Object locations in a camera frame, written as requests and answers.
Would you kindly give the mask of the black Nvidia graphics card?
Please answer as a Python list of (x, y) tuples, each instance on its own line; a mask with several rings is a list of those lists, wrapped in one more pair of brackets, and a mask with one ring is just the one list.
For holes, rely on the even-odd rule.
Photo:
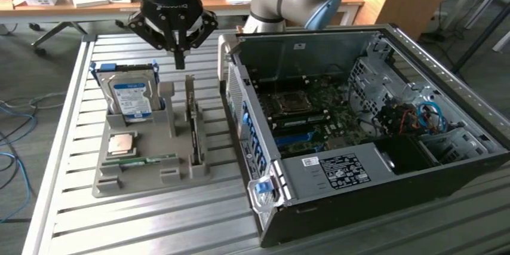
[(191, 165), (203, 164), (203, 153), (199, 136), (199, 105), (195, 97), (195, 77), (186, 75), (184, 77), (184, 92), (186, 92), (186, 121), (191, 130), (192, 154)]

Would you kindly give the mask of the hard disk in blue caddy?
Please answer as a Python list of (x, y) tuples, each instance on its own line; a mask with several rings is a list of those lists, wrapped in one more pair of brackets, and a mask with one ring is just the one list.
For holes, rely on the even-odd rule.
[(127, 123), (146, 121), (163, 109), (158, 94), (159, 65), (90, 64), (90, 72), (102, 88), (108, 114), (122, 115)]

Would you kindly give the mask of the metal CPU socket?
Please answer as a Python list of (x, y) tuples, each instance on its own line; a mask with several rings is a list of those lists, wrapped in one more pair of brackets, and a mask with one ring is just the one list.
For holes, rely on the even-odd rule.
[(287, 91), (274, 95), (278, 110), (282, 114), (309, 112), (313, 105), (305, 91)]

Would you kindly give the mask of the silver CPU chip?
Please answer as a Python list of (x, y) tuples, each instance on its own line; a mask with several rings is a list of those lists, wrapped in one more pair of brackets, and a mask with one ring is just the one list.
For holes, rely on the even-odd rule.
[(127, 154), (132, 149), (134, 136), (131, 134), (115, 134), (108, 140), (108, 154), (122, 155)]

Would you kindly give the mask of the grey parts rack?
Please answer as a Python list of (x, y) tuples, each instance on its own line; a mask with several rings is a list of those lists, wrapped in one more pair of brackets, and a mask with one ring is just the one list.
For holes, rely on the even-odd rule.
[[(106, 117), (92, 187), (92, 195), (96, 198), (195, 185), (212, 179), (207, 156), (203, 109), (199, 106), (203, 164), (192, 166), (190, 162), (192, 154), (191, 130), (186, 121), (186, 92), (183, 106), (175, 106), (172, 103), (175, 95), (172, 82), (159, 83), (158, 94), (164, 107), (155, 111), (146, 121), (127, 123), (122, 115), (107, 115)], [(115, 134), (131, 134), (134, 136), (132, 149), (127, 154), (108, 154), (108, 140)], [(176, 153), (178, 158), (158, 164), (132, 167), (102, 166), (103, 162), (112, 159), (150, 157), (170, 153)]]

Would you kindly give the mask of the green RAM stick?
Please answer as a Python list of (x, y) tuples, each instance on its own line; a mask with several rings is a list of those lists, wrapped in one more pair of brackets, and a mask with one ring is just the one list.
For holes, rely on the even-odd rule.
[(136, 157), (126, 159), (112, 159), (102, 163), (103, 167), (119, 165), (120, 167), (132, 167), (139, 165), (158, 164), (168, 159), (178, 158), (176, 153), (170, 153), (166, 155), (150, 156), (150, 157)]
[(297, 127), (301, 125), (317, 124), (327, 121), (330, 119), (330, 115), (315, 115), (315, 116), (295, 116), (291, 118), (278, 119), (273, 124), (273, 128), (289, 128)]

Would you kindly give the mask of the blue expansion slot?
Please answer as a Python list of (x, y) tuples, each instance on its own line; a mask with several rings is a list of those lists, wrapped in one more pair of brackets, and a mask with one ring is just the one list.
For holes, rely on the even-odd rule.
[(301, 133), (301, 134), (293, 134), (293, 135), (286, 135), (286, 136), (279, 136), (277, 137), (275, 144), (278, 146), (285, 146), (285, 145), (291, 145), (294, 143), (299, 142), (309, 142), (313, 137), (314, 137), (314, 131), (307, 132), (307, 133)]

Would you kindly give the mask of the perforated silver disk bay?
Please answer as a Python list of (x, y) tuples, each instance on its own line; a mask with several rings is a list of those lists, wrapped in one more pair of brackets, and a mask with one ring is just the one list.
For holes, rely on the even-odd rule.
[(381, 59), (359, 57), (349, 76), (351, 83), (351, 107), (354, 110), (369, 111), (373, 118), (379, 113), (386, 102), (402, 99), (406, 82)]

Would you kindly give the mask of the green motherboard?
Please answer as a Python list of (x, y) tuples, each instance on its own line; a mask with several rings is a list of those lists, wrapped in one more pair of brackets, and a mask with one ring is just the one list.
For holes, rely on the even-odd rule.
[[(293, 114), (279, 112), (274, 95), (287, 91), (306, 92), (313, 105), (311, 111)], [(347, 101), (351, 86), (338, 77), (302, 76), (283, 81), (262, 82), (257, 85), (257, 94), (274, 139), (279, 136), (315, 132), (309, 142), (277, 145), (283, 159), (359, 145), (381, 135), (379, 125), (361, 118), (365, 111), (353, 110)], [(278, 119), (315, 115), (330, 115), (331, 118), (317, 124), (273, 128)]]

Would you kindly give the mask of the grey power supply unit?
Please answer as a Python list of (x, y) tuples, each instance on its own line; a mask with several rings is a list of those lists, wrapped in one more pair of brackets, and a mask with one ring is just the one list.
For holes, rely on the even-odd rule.
[(298, 203), (371, 187), (397, 177), (395, 164), (374, 143), (286, 158), (282, 163)]

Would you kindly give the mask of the black floor object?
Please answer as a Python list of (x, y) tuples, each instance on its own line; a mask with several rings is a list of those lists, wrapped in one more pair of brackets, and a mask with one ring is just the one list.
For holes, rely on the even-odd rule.
[(446, 36), (441, 32), (425, 32), (419, 35), (418, 40), (422, 42), (443, 42)]

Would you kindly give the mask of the black open PC case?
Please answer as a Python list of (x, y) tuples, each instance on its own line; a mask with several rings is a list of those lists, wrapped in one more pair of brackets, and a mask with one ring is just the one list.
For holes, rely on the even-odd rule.
[[(303, 50), (294, 45), (306, 43)], [(383, 60), (406, 82), (402, 99), (375, 117), (374, 143), (389, 155), (397, 177), (385, 183), (305, 203), (293, 200), (283, 158), (262, 111), (257, 85), (302, 76), (349, 76), (359, 57)], [(234, 148), (263, 247), (447, 198), (477, 177), (510, 163), (510, 120), (478, 97), (447, 67), (393, 25), (322, 31), (228, 33), (219, 38), (220, 95)], [(419, 136), (463, 127), (489, 155), (441, 164)], [(271, 193), (255, 184), (271, 181)]]

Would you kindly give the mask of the white furniture foot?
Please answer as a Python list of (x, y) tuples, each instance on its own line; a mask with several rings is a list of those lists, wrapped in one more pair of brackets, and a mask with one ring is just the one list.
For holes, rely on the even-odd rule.
[(505, 34), (505, 36), (498, 40), (497, 44), (493, 46), (494, 52), (501, 52), (503, 47), (510, 43), (510, 31)]

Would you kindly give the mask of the black partition post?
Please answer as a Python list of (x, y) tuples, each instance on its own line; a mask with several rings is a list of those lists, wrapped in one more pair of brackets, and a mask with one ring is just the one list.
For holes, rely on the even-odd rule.
[(487, 38), (491, 36), (493, 32), (495, 31), (495, 29), (498, 28), (498, 26), (501, 25), (501, 23), (503, 22), (503, 20), (506, 19), (506, 17), (509, 15), (510, 15), (510, 3), (505, 6), (505, 8), (499, 12), (499, 14), (494, 18), (494, 20), (491, 21), (491, 23), (486, 27), (485, 31), (482, 32), (482, 34), (479, 35), (479, 37), (477, 38), (477, 40), (474, 41), (474, 43), (469, 47), (467, 51), (463, 53), (459, 60), (453, 65), (451, 73), (459, 72), (461, 68), (467, 63), (469, 59), (471, 58), (471, 56), (477, 52), (478, 48), (482, 46), (482, 44), (485, 43)]

